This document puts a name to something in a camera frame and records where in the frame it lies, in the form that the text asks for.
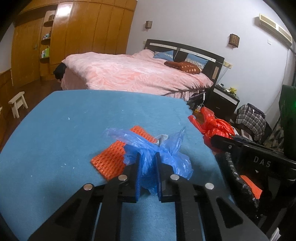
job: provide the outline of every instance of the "pink bedspread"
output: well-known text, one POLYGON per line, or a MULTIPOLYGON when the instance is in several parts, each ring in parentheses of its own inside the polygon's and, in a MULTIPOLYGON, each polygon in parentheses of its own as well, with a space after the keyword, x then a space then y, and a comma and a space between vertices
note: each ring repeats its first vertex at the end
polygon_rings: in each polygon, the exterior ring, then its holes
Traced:
POLYGON ((184 73, 165 66, 165 60, 153 56, 150 50, 142 50, 134 55, 93 52, 70 55, 62 61, 67 69, 61 86, 64 90, 129 91, 187 101, 199 89, 209 88, 213 84, 203 73, 184 73))

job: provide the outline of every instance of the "metal screw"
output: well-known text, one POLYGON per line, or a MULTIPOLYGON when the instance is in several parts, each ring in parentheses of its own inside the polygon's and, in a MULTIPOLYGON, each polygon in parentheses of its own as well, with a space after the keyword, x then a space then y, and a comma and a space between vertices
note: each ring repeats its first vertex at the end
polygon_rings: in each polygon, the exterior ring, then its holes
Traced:
POLYGON ((93 188, 93 185, 90 184, 90 183, 87 183, 87 184, 85 184, 85 185, 83 186, 83 189, 84 189, 85 191, 89 191, 89 190, 91 190, 92 188, 93 188))
POLYGON ((214 185, 212 183, 206 183, 205 188, 212 190, 214 188, 214 185))
POLYGON ((128 179, 128 176, 127 175, 119 175, 118 176, 118 180, 120 180, 120 181, 125 181, 125 180, 127 180, 128 179))
POLYGON ((177 174, 172 174, 172 175, 170 176, 170 178, 171 178, 172 180, 176 181, 176 180, 178 180, 180 177, 179 177, 179 175, 177 175, 177 174))

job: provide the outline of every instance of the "air conditioner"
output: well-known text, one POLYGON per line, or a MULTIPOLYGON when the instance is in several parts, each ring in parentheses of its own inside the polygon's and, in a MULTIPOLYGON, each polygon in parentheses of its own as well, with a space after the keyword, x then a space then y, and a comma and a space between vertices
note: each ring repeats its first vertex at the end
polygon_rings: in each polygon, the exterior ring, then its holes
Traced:
POLYGON ((292 36, 281 26, 279 26, 276 22, 262 14, 259 14, 259 22, 261 26, 267 28, 269 31, 271 31, 272 33, 280 37, 282 40, 284 40, 286 44, 288 44, 289 46, 292 45, 292 36))

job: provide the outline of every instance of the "brown pillow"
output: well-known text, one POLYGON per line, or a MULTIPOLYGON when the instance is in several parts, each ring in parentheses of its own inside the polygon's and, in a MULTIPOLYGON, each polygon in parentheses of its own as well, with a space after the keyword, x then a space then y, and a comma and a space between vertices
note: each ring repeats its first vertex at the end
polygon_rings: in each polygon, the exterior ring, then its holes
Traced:
POLYGON ((180 63, 173 62, 173 61, 166 61, 165 65, 189 74, 199 74, 202 71, 197 65, 189 62, 185 62, 185 61, 180 63))

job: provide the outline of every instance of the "orange item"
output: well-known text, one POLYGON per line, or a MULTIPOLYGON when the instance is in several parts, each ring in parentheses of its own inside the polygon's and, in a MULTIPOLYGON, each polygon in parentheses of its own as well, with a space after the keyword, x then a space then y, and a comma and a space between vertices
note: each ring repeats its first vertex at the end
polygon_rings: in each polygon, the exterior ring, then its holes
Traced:
POLYGON ((218 149, 212 147, 210 142, 211 137, 219 135, 230 138, 231 135, 235 135, 234 130, 225 120, 216 119, 214 112, 207 107, 201 108, 200 112, 205 121, 202 125, 197 122, 194 115, 190 115, 188 119, 204 135, 204 143, 213 151, 220 152, 218 149))
POLYGON ((241 178, 250 186, 255 198, 259 199, 261 196, 262 190, 259 187, 257 187, 247 176, 241 175, 241 178))
MULTIPOLYGON (((157 142, 153 136, 149 135, 142 127, 134 126, 130 129, 132 132, 144 137, 151 143, 157 142)), ((116 141, 111 144, 107 149, 102 151, 99 155, 95 156, 91 160, 91 164, 99 171, 99 173, 107 180, 111 180, 114 177, 122 174, 125 164, 123 163, 125 154, 124 142, 116 141)))

